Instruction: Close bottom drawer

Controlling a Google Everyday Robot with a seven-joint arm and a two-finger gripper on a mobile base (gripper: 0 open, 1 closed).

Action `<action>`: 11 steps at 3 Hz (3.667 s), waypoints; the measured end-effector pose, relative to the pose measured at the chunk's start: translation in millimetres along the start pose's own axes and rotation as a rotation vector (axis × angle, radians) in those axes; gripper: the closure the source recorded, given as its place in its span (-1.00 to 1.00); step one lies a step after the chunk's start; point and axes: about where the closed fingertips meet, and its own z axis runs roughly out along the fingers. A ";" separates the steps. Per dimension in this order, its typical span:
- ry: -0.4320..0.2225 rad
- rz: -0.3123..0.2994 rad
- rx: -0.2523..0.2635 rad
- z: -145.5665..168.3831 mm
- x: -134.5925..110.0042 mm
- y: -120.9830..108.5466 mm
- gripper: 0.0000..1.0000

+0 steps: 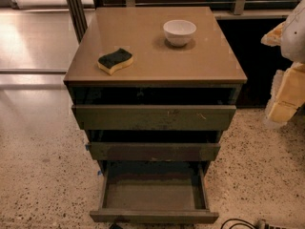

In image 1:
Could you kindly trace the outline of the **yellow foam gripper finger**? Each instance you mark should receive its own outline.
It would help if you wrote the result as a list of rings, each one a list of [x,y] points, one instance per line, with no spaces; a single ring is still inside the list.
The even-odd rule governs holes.
[[[261,38],[261,43],[266,46],[274,47],[281,45],[284,22],[278,24]]]
[[[294,62],[286,71],[277,70],[271,88],[271,98],[265,109],[267,128],[280,128],[305,103],[305,64]]]

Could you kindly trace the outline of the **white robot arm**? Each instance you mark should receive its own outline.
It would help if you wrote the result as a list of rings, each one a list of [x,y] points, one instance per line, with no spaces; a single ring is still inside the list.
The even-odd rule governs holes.
[[[279,46],[281,55],[293,62],[286,71],[275,72],[271,98],[264,123],[280,128],[305,104],[305,0],[301,0],[287,19],[261,38],[266,46]]]

